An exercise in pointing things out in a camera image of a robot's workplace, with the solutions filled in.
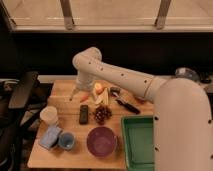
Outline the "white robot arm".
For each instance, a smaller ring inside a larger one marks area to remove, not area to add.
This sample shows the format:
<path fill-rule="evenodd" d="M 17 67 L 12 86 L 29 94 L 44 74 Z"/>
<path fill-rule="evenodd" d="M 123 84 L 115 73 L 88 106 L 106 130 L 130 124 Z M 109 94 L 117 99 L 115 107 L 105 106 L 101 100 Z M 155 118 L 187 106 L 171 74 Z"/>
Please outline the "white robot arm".
<path fill-rule="evenodd" d="M 77 85 L 99 77 L 154 105 L 155 171 L 213 171 L 213 117 L 204 89 L 186 78 L 165 79 L 102 61 L 95 47 L 73 57 Z"/>

